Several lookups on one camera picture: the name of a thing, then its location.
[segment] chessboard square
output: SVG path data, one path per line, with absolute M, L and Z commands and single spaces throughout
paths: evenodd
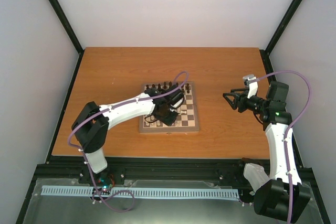
M 190 126 L 190 127 L 194 127 L 195 126 L 195 121 L 188 121 L 188 125 Z

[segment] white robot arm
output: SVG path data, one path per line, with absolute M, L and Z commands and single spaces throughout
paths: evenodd
M 166 125 L 171 125 L 177 117 L 177 112 L 174 109 L 179 107 L 183 100 L 182 90 L 177 85 L 172 85 L 167 90 L 150 88 L 134 98 L 118 103 L 100 106 L 97 106 L 94 102 L 86 104 L 72 125 L 72 129 L 92 114 L 105 111 L 94 122 L 86 123 L 75 133 L 92 171 L 99 173 L 107 168 L 102 147 L 109 129 L 142 115 L 153 115 Z
M 310 190 L 302 186 L 301 179 L 295 165 L 292 148 L 292 129 L 285 132 L 292 122 L 291 114 L 286 112 L 286 97 L 288 85 L 272 81 L 266 99 L 257 96 L 258 84 L 253 74 L 243 77 L 245 88 L 232 89 L 224 93 L 223 97 L 230 106 L 238 112 L 253 111 L 258 121 L 263 125 L 269 145 L 270 174 L 256 163 L 246 163 L 243 175 L 251 184 L 254 195 L 254 210 L 279 220 L 287 220 L 289 205 L 289 178 L 291 173 L 294 186 L 293 212 L 291 223 L 295 223 L 310 200 Z M 286 151 L 288 151 L 288 172 Z

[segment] white wall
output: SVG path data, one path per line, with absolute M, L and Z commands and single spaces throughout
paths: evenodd
M 59 0 L 83 46 L 265 48 L 291 0 Z
M 275 70 L 292 69 L 308 77 L 313 88 L 311 107 L 294 126 L 299 150 L 317 178 L 331 223 L 336 223 L 336 0 L 303 0 L 274 52 Z M 290 74 L 288 109 L 296 116 L 307 98 L 304 82 Z
M 0 3 L 0 223 L 15 223 L 78 55 L 47 0 Z

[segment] wooden tabletop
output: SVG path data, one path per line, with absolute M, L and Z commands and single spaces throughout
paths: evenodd
M 252 112 L 233 111 L 222 97 L 243 88 L 243 76 L 265 75 L 257 48 L 86 48 L 52 154 L 79 154 L 67 137 L 86 103 L 132 98 L 143 83 L 173 80 L 182 70 L 197 89 L 200 131 L 144 134 L 139 118 L 133 118 L 109 130 L 105 156 L 269 158 L 265 133 Z M 265 97 L 267 88 L 267 80 L 259 82 L 258 94 Z M 75 137 L 72 142 L 78 143 Z

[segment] chess board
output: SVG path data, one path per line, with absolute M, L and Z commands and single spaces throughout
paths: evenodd
M 189 84 L 189 90 L 186 89 L 186 84 Z M 175 111 L 179 114 L 175 122 L 171 126 L 167 126 L 161 121 L 154 121 L 154 116 L 147 118 L 147 116 L 140 117 L 139 131 L 140 133 L 173 133 L 173 132 L 197 132 L 200 130 L 198 124 L 197 104 L 195 84 L 188 81 L 184 86 L 184 102 Z M 141 87 L 141 92 L 146 90 L 146 85 L 150 88 L 155 85 L 158 88 L 159 83 L 145 83 Z M 164 88 L 163 82 L 160 83 L 161 88 Z

